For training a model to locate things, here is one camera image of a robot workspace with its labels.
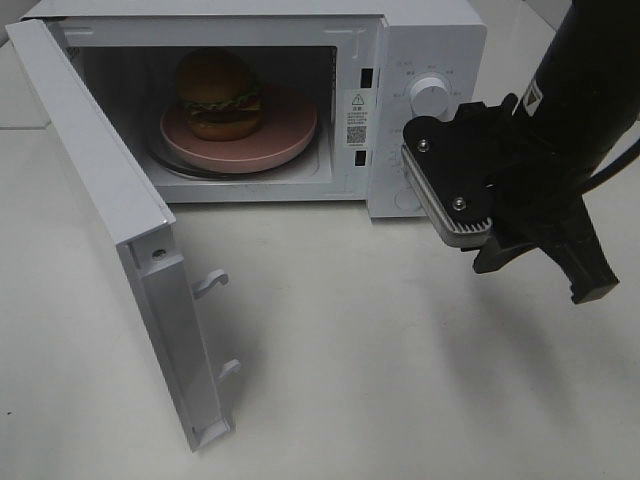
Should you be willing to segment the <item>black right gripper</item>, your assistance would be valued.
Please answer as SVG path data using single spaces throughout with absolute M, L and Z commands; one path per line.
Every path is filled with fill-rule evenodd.
M 592 135 L 589 115 L 563 103 L 541 105 L 529 114 L 523 101 L 509 94 L 494 107 L 465 103 L 454 119 L 470 128 L 475 140 L 488 140 L 497 149 L 480 162 L 488 170 L 494 226 L 473 261 L 474 272 L 496 272 L 539 249 L 566 275 L 576 304 L 598 300 L 616 287 L 619 280 L 578 190 L 605 152 Z

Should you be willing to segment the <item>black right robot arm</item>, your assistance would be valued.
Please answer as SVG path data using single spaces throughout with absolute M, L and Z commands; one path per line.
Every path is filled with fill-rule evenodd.
M 604 297 L 619 280 L 583 197 L 639 156 L 634 143 L 601 164 L 639 115 L 638 2 L 572 2 L 525 94 L 507 96 L 500 113 L 501 151 L 484 179 L 493 230 L 474 271 L 539 249 L 568 278 L 574 303 Z

